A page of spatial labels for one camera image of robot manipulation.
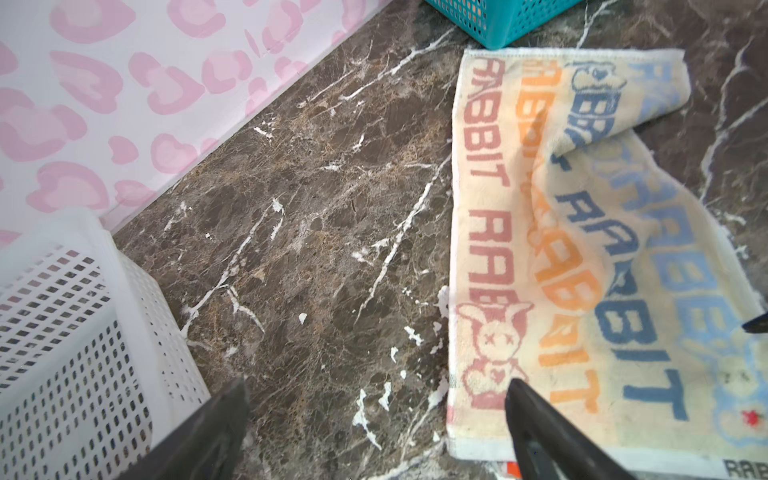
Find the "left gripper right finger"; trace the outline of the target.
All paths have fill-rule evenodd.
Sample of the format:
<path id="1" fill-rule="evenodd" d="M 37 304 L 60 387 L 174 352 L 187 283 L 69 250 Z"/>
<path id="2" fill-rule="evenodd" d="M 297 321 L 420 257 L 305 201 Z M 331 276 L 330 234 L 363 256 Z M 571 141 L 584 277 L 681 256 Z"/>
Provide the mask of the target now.
<path id="1" fill-rule="evenodd" d="M 521 379 L 509 384 L 505 417 L 524 479 L 633 477 Z"/>

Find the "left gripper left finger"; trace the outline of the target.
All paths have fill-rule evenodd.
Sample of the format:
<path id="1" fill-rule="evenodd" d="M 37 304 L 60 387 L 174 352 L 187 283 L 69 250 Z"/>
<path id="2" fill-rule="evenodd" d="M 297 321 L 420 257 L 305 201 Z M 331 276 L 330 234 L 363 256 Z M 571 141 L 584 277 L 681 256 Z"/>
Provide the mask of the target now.
<path id="1" fill-rule="evenodd" d="M 237 378 L 119 476 L 120 480 L 231 479 L 245 436 L 248 398 Z"/>

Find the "cream rabbit text towel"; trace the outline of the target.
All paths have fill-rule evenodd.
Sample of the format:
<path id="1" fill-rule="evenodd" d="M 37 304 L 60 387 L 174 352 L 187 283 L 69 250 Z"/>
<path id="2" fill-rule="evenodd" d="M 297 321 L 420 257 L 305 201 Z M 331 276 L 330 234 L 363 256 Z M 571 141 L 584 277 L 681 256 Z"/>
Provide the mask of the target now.
<path id="1" fill-rule="evenodd" d="M 468 50 L 453 106 L 447 450 L 514 459 L 520 379 L 628 470 L 767 475 L 762 307 L 724 228 L 636 127 L 677 49 Z"/>

